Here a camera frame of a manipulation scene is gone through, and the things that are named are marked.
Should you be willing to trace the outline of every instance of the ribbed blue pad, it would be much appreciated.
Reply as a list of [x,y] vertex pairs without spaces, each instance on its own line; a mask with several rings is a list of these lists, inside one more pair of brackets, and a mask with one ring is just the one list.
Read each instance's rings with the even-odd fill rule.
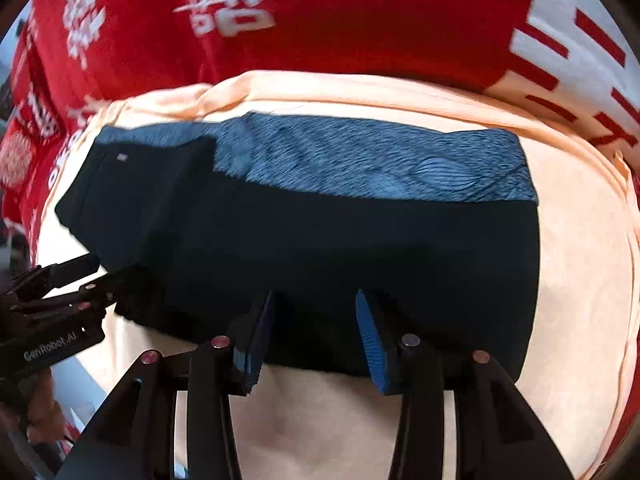
[[386,374],[385,350],[382,347],[376,324],[373,321],[373,317],[371,317],[369,303],[367,303],[367,299],[361,290],[356,294],[356,319],[358,320],[364,353],[369,364],[371,380],[378,387],[381,394],[386,394],[389,388],[389,378]]

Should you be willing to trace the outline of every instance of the screw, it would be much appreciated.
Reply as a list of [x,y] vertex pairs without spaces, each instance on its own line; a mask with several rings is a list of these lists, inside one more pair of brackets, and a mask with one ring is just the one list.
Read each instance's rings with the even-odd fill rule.
[[408,346],[409,348],[420,344],[420,338],[415,334],[404,334],[400,341],[404,346]]
[[213,348],[226,348],[231,344],[231,339],[226,335],[217,335],[211,340]]
[[476,350],[474,352],[474,361],[478,364],[485,365],[491,360],[491,356],[484,350]]
[[158,361],[159,357],[160,357],[160,354],[157,351],[155,351],[155,350],[147,350],[146,352],[144,352],[140,356],[140,360],[145,365],[152,365],[153,363]]

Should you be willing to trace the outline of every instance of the black garment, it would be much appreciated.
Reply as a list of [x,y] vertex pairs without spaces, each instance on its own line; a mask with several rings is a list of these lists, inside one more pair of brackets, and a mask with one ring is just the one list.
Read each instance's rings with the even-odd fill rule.
[[485,349],[517,378],[538,292],[534,201],[297,192],[212,171],[215,155],[213,137],[94,144],[56,207],[107,270],[141,262],[166,283],[160,312],[127,317],[202,342],[273,288],[285,302],[268,362],[366,376],[354,297],[377,288],[416,333]]

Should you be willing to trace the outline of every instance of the peach fabric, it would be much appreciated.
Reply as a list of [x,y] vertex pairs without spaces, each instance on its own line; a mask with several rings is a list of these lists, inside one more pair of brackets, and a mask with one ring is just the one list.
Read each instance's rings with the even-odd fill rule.
[[[431,84],[295,72],[249,72],[213,87],[114,102],[90,121],[50,193],[38,263],[86,252],[59,224],[54,207],[103,126],[215,122],[250,111],[373,118],[443,134],[501,127],[520,137],[540,197],[541,259],[536,316],[517,386],[574,476],[591,476],[620,422],[636,366],[640,213],[630,171],[618,153],[605,156],[566,126],[517,107]],[[79,359],[107,391],[143,350],[168,355],[193,347],[118,318],[111,309],[104,329],[105,341]],[[451,422],[452,400],[446,399]],[[184,415],[180,396],[176,449],[183,460]],[[232,398],[232,415],[248,478],[382,480],[399,399],[380,397],[369,380],[267,366],[251,396]],[[445,478],[453,478],[452,424],[446,437]]]

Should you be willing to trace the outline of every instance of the human hand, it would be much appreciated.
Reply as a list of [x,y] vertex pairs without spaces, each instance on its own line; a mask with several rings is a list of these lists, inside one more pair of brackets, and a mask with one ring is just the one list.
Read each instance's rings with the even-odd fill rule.
[[[53,443],[65,437],[66,420],[60,405],[53,398],[53,377],[50,368],[38,372],[38,382],[29,399],[27,418],[27,438],[32,444]],[[7,406],[0,404],[0,426],[16,430],[19,425],[20,417]]]

